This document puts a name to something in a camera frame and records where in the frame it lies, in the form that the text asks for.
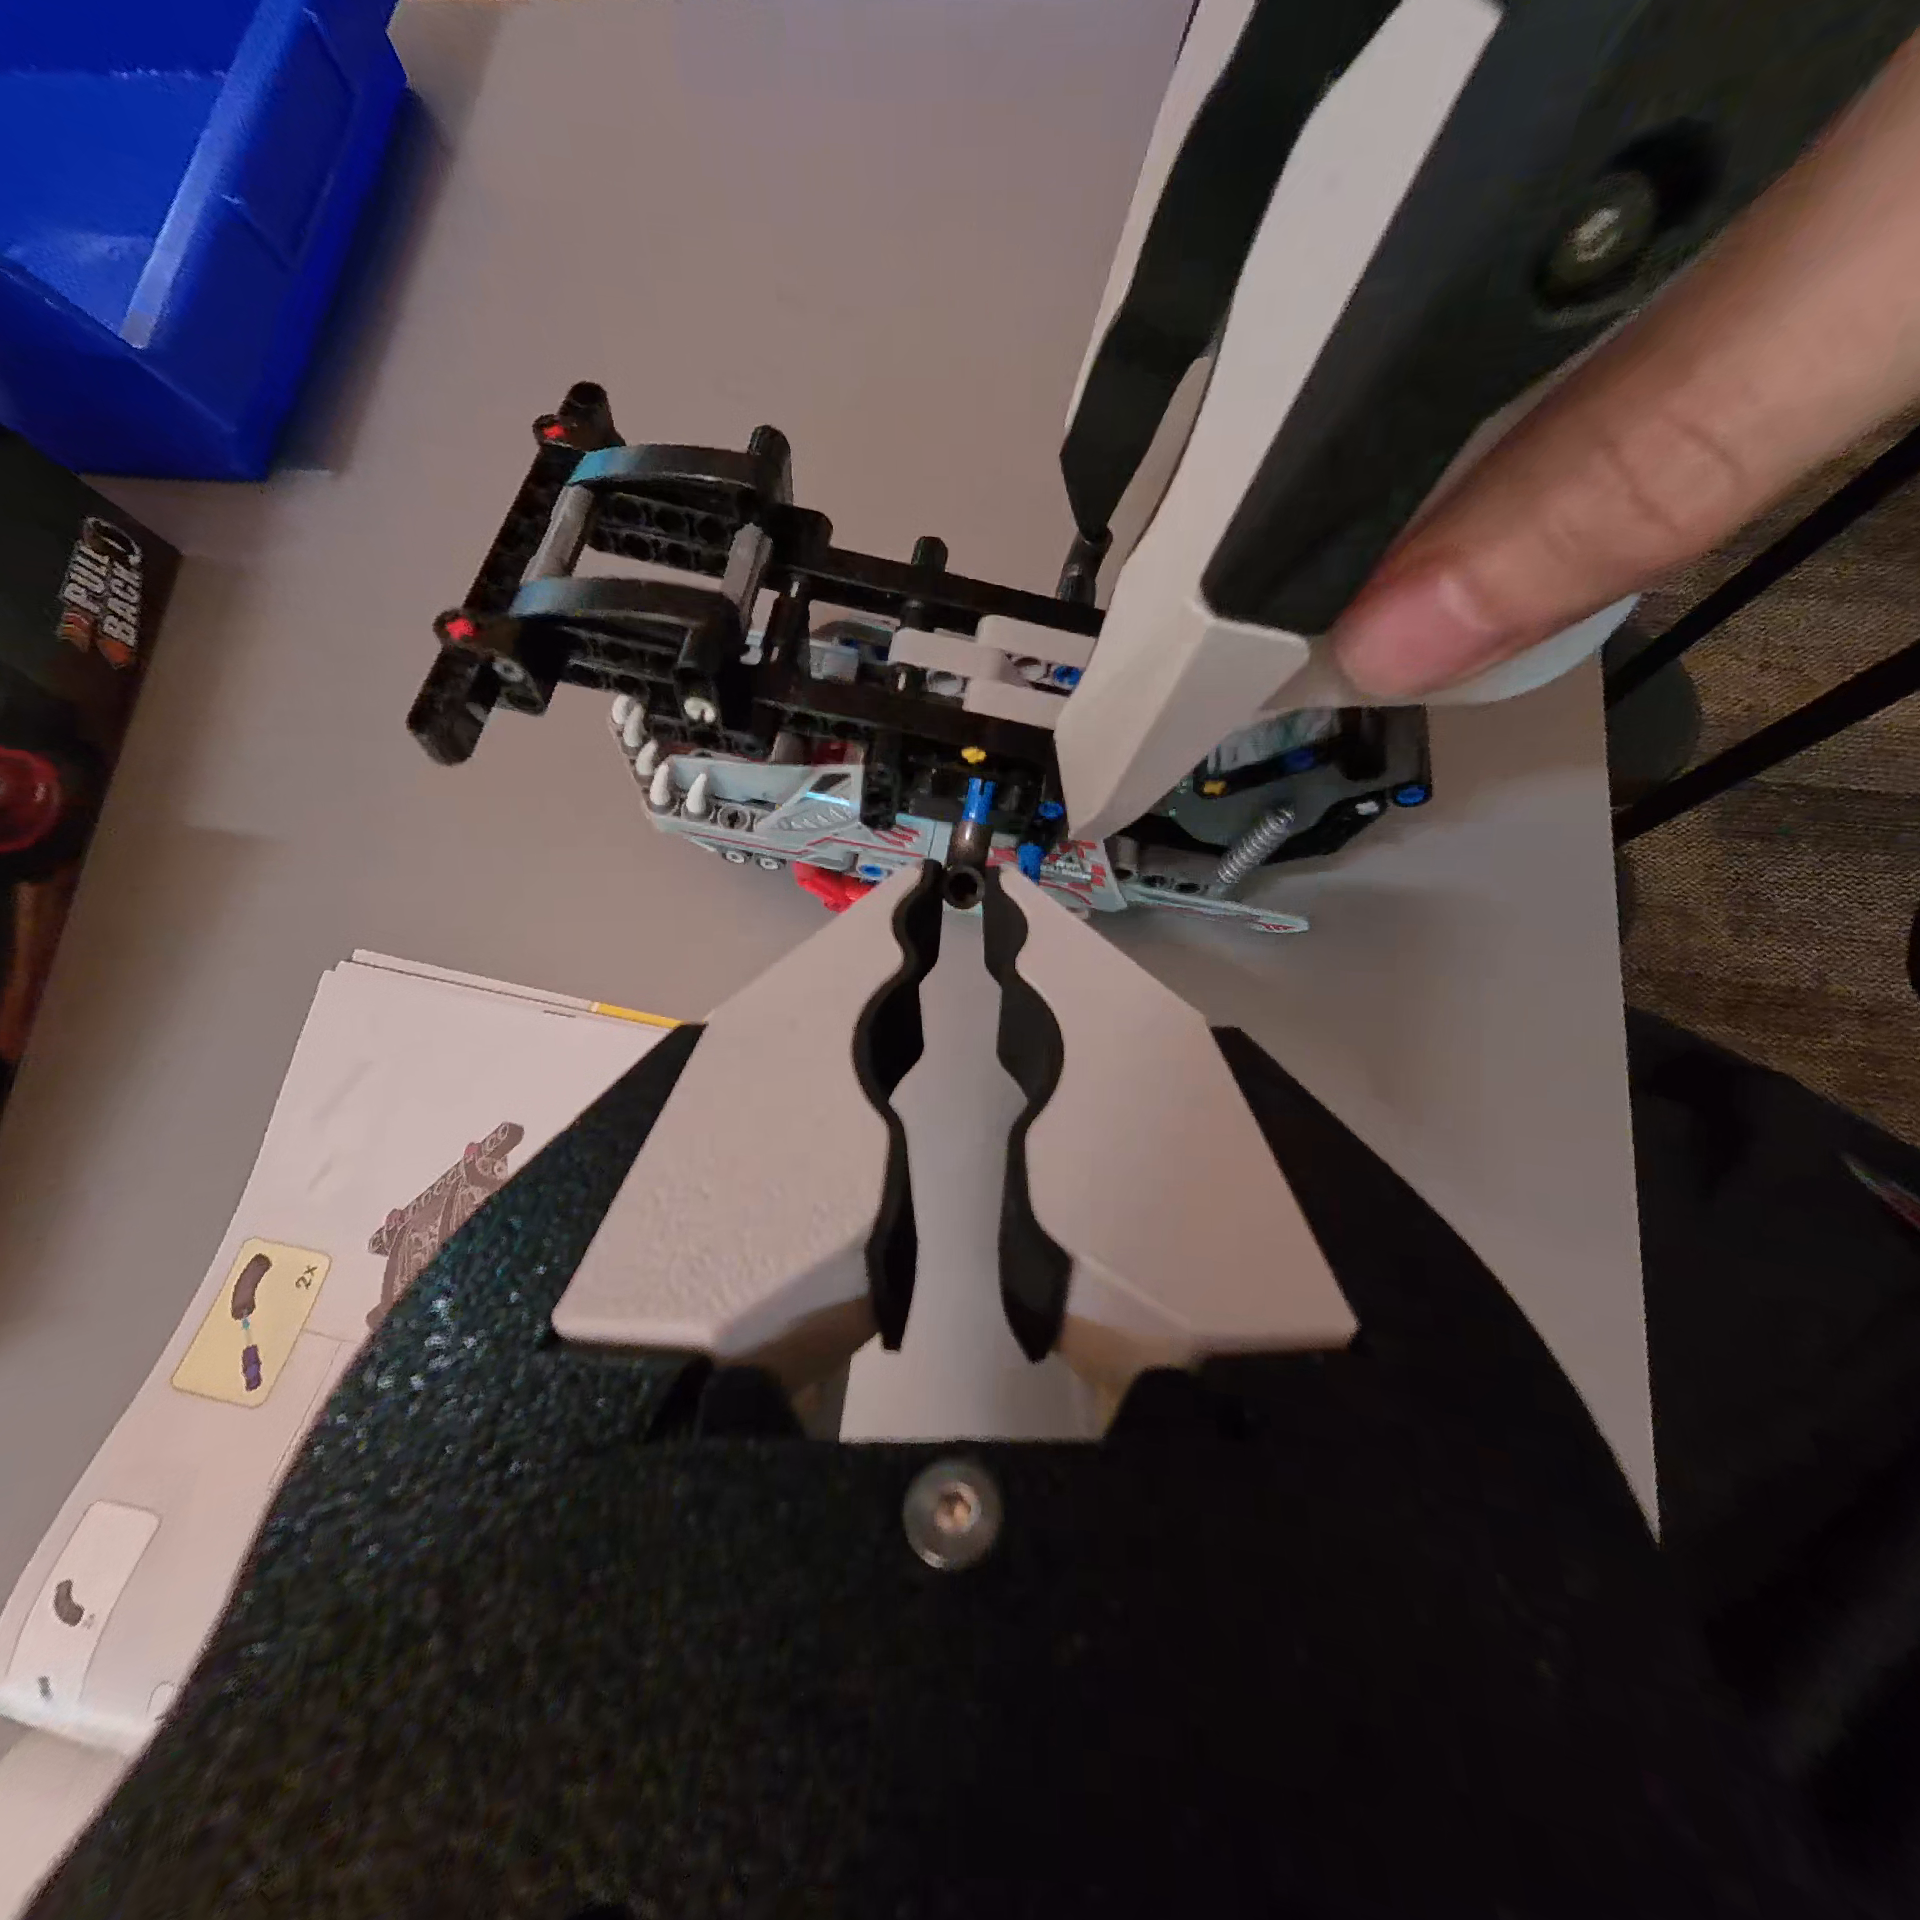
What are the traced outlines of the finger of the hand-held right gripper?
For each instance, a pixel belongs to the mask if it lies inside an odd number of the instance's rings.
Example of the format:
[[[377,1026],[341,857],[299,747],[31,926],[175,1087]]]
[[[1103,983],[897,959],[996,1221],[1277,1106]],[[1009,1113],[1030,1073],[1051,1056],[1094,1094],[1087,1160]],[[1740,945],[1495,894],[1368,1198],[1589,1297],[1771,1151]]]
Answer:
[[[1204,574],[1499,18],[1483,2],[1398,5],[1307,112],[1184,456],[1054,729],[1075,832],[1128,825],[1307,661],[1304,641],[1215,613]]]
[[[1060,470],[1075,534],[1110,536],[1188,368],[1213,345],[1313,107],[1392,2],[1198,2],[1075,383]]]

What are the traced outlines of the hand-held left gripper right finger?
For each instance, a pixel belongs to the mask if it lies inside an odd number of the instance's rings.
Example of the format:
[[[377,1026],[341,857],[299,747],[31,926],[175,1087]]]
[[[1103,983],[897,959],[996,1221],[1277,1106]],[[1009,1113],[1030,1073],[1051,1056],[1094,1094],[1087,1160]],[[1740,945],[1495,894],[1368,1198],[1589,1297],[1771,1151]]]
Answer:
[[[981,904],[1005,1138],[998,1298],[1112,1408],[1148,1373],[1339,1353],[1357,1317],[1208,1023],[1019,872]]]

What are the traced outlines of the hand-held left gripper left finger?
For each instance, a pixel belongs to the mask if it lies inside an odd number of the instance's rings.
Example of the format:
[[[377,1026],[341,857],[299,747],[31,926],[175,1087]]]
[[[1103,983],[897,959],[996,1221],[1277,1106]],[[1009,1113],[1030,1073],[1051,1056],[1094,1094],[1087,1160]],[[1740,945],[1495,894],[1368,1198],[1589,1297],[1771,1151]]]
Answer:
[[[895,1094],[924,1055],[941,881],[901,872],[702,1023],[557,1337],[750,1365],[789,1392],[870,1339],[901,1350],[919,1224]]]

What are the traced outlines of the brick-built toy vehicle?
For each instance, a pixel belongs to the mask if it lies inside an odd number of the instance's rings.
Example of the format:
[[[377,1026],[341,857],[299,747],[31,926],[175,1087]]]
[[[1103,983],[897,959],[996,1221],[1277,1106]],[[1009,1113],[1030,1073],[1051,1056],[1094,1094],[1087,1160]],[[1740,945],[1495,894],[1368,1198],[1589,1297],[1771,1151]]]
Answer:
[[[467,763],[501,713],[561,689],[609,698],[609,731],[660,834],[736,869],[796,874],[829,910],[944,872],[972,778],[996,783],[987,874],[1077,915],[1159,910],[1304,931],[1257,896],[1432,799],[1420,711],[1309,698],[1212,747],[1102,838],[1071,830],[1054,729],[1089,665],[1103,543],[1075,538],[1054,594],[837,543],[793,498],[789,442],[624,442],[580,383],[534,422],[534,458],[407,717]]]

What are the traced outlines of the person's right hand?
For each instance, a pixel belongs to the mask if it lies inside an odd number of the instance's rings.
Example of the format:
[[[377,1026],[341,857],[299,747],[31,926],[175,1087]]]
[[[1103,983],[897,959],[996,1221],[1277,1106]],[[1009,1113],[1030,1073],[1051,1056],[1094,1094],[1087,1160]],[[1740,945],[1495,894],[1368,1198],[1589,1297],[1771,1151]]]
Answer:
[[[1917,37],[1397,543],[1332,627],[1420,699],[1715,551],[1917,397]]]

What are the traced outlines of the person's dark pants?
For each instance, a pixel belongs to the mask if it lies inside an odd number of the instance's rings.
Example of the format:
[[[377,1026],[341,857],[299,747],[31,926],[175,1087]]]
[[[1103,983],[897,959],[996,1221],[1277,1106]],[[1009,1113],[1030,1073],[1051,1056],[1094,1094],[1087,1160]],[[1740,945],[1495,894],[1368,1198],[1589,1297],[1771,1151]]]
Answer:
[[[1859,1917],[1917,1917],[1917,1154],[1625,1014],[1664,1551]]]

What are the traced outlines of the dark printed toy box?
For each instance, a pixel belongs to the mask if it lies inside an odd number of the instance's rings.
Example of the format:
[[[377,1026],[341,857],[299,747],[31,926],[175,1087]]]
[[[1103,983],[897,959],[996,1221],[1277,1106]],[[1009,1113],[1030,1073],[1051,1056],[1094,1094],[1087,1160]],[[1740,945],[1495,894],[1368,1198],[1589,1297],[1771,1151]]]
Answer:
[[[3,433],[3,1094],[20,1069],[177,551]]]

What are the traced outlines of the blue plastic bin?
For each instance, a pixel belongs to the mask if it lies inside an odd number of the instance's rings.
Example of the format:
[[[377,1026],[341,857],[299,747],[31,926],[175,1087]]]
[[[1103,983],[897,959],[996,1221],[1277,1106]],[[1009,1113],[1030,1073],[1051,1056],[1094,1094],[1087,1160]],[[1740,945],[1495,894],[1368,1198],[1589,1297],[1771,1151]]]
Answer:
[[[269,473],[387,160],[395,2],[3,5],[3,418],[76,473]]]

